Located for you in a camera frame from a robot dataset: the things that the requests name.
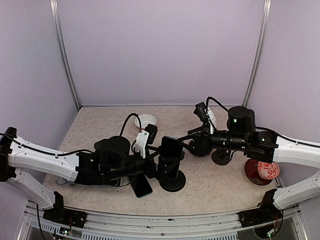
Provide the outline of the black teal phone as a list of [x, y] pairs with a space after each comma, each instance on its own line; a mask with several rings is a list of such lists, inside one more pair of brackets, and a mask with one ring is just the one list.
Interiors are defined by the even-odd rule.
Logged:
[[183, 154], [183, 146], [178, 143], [176, 138], [164, 136], [161, 139], [159, 156], [165, 158], [181, 159]]

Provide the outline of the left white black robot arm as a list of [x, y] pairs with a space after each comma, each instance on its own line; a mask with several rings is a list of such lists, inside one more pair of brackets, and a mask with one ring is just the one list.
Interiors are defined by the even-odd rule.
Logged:
[[134, 142], [122, 134], [99, 140], [93, 150], [57, 151], [33, 144], [17, 136], [9, 127], [0, 138], [0, 179], [14, 185], [63, 223], [70, 218], [63, 196], [43, 187], [27, 174], [36, 170], [82, 186], [122, 187], [127, 179], [137, 197], [152, 192], [149, 179], [161, 184], [175, 180], [184, 157], [175, 138], [164, 136], [161, 145], [153, 146], [157, 127], [150, 124], [138, 132]]

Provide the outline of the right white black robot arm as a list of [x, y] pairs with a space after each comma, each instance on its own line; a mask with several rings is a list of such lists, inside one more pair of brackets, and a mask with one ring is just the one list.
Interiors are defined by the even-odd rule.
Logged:
[[252, 160], [268, 164], [320, 167], [318, 143], [292, 139], [268, 128], [257, 127], [252, 109], [244, 106], [228, 109], [226, 130], [215, 128], [208, 106], [197, 105], [194, 114], [203, 125], [188, 131], [186, 136], [178, 139], [178, 143], [195, 156], [211, 155], [217, 165], [224, 166], [231, 161], [234, 152], [242, 152]]

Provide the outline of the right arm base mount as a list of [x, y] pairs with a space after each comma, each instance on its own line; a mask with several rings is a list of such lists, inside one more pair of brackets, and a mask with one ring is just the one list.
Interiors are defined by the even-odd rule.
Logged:
[[238, 213], [242, 228], [260, 225], [283, 217], [283, 211], [274, 205], [276, 189], [268, 190], [257, 208], [240, 211]]

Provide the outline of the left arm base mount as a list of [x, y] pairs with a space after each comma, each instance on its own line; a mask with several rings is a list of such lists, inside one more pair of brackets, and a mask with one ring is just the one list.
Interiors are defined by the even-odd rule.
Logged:
[[65, 208], [63, 196], [57, 191], [54, 191], [53, 194], [54, 203], [51, 208], [44, 210], [43, 218], [55, 223], [83, 229], [88, 214], [84, 211]]

